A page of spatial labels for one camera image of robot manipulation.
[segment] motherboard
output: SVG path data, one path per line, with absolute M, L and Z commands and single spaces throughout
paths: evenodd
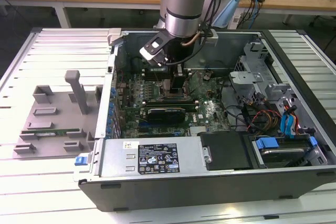
M 210 72 L 192 72 L 183 94 L 172 97 L 164 92 L 164 80 L 155 77 L 148 80 L 144 74 L 118 72 L 121 138 L 196 136 L 230 129 L 219 101 L 217 79 L 211 78 Z

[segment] gray plastic block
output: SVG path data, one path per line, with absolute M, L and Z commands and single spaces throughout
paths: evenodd
M 67 130 L 67 129 L 79 129 L 84 133 L 82 137 L 78 138 L 69 138 L 69 132 L 64 132 L 63 135 L 48 133 L 48 129 L 45 130 L 36 130 L 43 131 L 44 133 L 27 133 L 21 134 L 18 139 L 17 144 L 25 144 L 26 142 L 31 142 L 35 147 L 35 152 L 27 152 L 27 153 L 17 153 L 13 152 L 13 158 L 51 158 L 51 157 L 66 157 L 66 156 L 75 156 L 82 152 L 90 152 L 91 144 L 87 142 L 88 132 L 91 135 L 95 135 L 96 125 L 97 125 L 97 117 L 99 112 L 99 103 L 96 101 L 96 95 L 94 91 L 86 92 L 86 100 L 88 105 L 88 114 L 82 115 L 81 111 L 78 108 L 77 103 L 72 103 L 69 99 L 69 92 L 55 92 L 54 95 L 48 97 L 51 101 L 51 105 L 48 104 L 38 104 L 34 102 L 30 114 L 26 120 L 25 126 L 27 126 L 27 122 L 30 123 L 45 123 L 52 122 L 54 124 L 51 131 L 56 130 Z M 52 115 L 43 115 L 43 116 L 34 116 L 33 112 L 37 109 L 45 109 L 45 108 L 57 108 L 57 114 Z M 30 131 L 26 127 L 22 129 L 23 131 Z M 72 151 L 67 152 L 64 147 L 64 141 L 79 141 L 83 146 L 82 151 Z
M 79 138 L 79 137 L 86 137 L 86 133 L 83 129 L 80 129 L 79 131 L 70 131 L 67 132 L 67 136 L 69 138 Z
M 35 146 L 32 143 L 27 144 L 18 144 L 14 147 L 14 152 L 17 154 L 31 154 L 36 150 Z
M 40 115 L 56 115 L 57 114 L 57 108 L 51 107 L 51 108 L 39 108 L 35 109 L 33 112 L 34 116 L 40 116 Z
M 28 122 L 27 129 L 28 130 L 40 130 L 40 129 L 52 129 L 53 123 L 52 122 L 37 122 L 37 123 L 31 123 Z
M 37 86 L 34 90 L 33 97 L 37 103 L 50 103 L 48 96 L 53 95 L 50 86 Z
M 95 96 L 96 96 L 96 101 L 100 102 L 101 99 L 101 92 L 103 91 L 103 86 L 97 86 L 96 90 L 94 91 Z
M 80 141 L 64 141 L 63 148 L 67 152 L 80 152 L 84 149 L 84 146 Z
M 69 93 L 69 98 L 71 102 L 77 102 L 75 94 L 74 93 Z
M 86 95 L 83 85 L 79 83 L 80 73 L 78 70 L 68 70 L 65 74 L 65 81 L 71 85 L 71 88 L 76 97 L 79 109 L 83 115 L 88 113 L 88 106 L 86 104 Z
M 94 147 L 94 138 L 91 135 L 91 132 L 88 132 L 86 135 L 86 142 L 89 145 L 90 150 L 93 150 Z
M 23 141 L 38 140 L 38 136 L 34 133 L 20 134 L 19 136 Z

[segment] desk leg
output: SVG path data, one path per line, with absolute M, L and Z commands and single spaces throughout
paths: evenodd
M 293 15 L 292 14 L 287 14 L 286 16 L 285 16 L 285 18 L 283 19 L 283 23 L 286 25 L 286 24 L 288 24 L 288 22 L 289 22 L 289 20 L 290 20 L 290 18 L 292 17 Z
M 245 10 L 244 8 L 237 8 L 235 10 L 235 13 L 233 14 L 232 19 L 230 20 L 229 24 L 227 25 L 227 29 L 230 29 L 230 30 L 237 29 L 240 17 L 244 13 L 244 10 Z
M 56 11 L 59 23 L 61 24 L 61 28 L 71 28 L 68 13 L 63 4 L 54 6 L 54 9 Z
M 8 15 L 8 12 L 7 12 L 6 8 L 5 8 L 5 6 L 4 5 L 0 5 L 0 16 L 5 17 L 7 15 Z

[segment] power cord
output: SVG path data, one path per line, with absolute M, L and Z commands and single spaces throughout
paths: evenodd
M 27 23 L 27 25 L 30 28 L 32 28 L 31 23 L 8 0 L 4 0 L 4 1 L 6 1 L 8 5 L 10 5 L 15 10 L 15 12 Z

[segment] black plastic cover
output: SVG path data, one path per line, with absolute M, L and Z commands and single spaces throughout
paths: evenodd
M 201 133 L 203 147 L 209 149 L 212 162 L 207 170 L 253 169 L 243 134 L 236 131 Z

